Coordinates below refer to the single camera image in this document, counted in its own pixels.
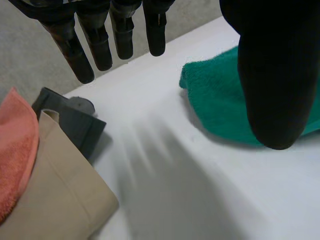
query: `towel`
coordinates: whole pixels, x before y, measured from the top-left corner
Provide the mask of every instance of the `towel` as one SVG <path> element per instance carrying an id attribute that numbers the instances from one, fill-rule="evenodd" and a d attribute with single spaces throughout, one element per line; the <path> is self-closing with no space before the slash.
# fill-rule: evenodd
<path id="1" fill-rule="evenodd" d="M 232 142 L 262 145 L 252 133 L 238 71 L 238 47 L 210 60 L 184 65 L 179 85 L 203 127 Z M 302 135 L 320 128 L 320 84 Z"/>
<path id="2" fill-rule="evenodd" d="M 0 106 L 0 223 L 27 187 L 38 141 L 37 116 L 12 88 Z"/>
<path id="3" fill-rule="evenodd" d="M 39 148 L 25 193 L 0 225 L 2 240 L 85 240 L 118 200 L 73 145 L 51 110 L 39 118 Z"/>

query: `green towel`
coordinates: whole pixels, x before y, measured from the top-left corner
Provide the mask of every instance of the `green towel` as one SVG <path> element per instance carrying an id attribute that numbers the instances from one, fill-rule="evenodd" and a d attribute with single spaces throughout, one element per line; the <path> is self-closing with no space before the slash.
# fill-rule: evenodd
<path id="1" fill-rule="evenodd" d="M 204 128 L 238 143 L 261 145 L 251 131 L 237 71 L 238 47 L 210 60 L 184 65 L 179 85 Z M 320 84 L 303 135 L 320 129 Z"/>

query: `white table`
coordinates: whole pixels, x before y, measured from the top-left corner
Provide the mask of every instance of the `white table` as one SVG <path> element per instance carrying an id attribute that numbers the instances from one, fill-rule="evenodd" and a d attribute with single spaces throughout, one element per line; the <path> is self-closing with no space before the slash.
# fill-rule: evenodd
<path id="1" fill-rule="evenodd" d="M 146 54 L 66 95 L 91 100 L 107 122 L 94 167 L 120 209 L 97 239 L 320 239 L 320 136 L 283 151 L 210 140 L 181 96 L 185 63 L 238 40 L 220 17 L 167 44 L 163 56 Z M 192 159 L 168 153 L 166 141 L 171 150 L 176 142 L 163 128 Z"/>

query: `gray carpet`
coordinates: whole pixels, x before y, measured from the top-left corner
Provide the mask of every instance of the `gray carpet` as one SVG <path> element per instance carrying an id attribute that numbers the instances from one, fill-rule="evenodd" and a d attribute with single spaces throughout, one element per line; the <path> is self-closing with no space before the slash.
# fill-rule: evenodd
<path id="1" fill-rule="evenodd" d="M 12 86 L 16 86 L 18 92 L 30 103 L 42 87 L 65 94 L 80 86 L 81 83 L 77 81 L 50 34 L 36 20 L 24 16 L 8 0 L 0 0 L 0 5 L 0 101 Z M 167 13 L 166 41 L 220 16 L 219 0 L 176 0 Z M 133 58 L 136 58 L 149 51 L 142 7 L 133 16 L 133 22 Z M 120 60 L 117 56 L 109 16 L 105 25 L 113 57 L 112 69 L 115 69 L 128 61 Z M 78 22 L 75 30 L 95 77 L 103 75 L 105 72 L 98 71 L 94 64 Z"/>

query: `beige cloth fold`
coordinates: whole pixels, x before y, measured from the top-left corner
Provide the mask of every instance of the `beige cloth fold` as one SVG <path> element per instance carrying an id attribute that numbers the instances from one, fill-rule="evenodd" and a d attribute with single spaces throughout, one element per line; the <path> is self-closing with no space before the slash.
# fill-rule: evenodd
<path id="1" fill-rule="evenodd" d="M 0 225 L 0 239 L 87 239 L 118 208 L 114 193 L 61 130 L 58 119 L 56 112 L 41 113 L 32 175 Z"/>

